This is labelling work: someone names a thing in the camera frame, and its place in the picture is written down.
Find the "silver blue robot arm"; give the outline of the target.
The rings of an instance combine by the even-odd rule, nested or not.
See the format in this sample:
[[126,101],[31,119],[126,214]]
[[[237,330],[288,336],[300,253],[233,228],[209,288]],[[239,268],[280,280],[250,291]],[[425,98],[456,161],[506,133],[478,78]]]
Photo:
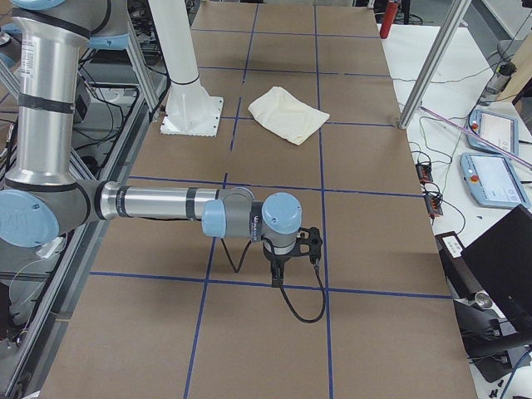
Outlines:
[[258,201],[245,188],[143,188],[79,180],[69,164],[81,49],[126,48],[124,1],[16,1],[12,19],[22,32],[17,158],[1,193],[1,236],[34,247],[97,220],[142,218],[201,223],[209,237],[260,242],[272,285],[301,254],[302,209],[290,194]]

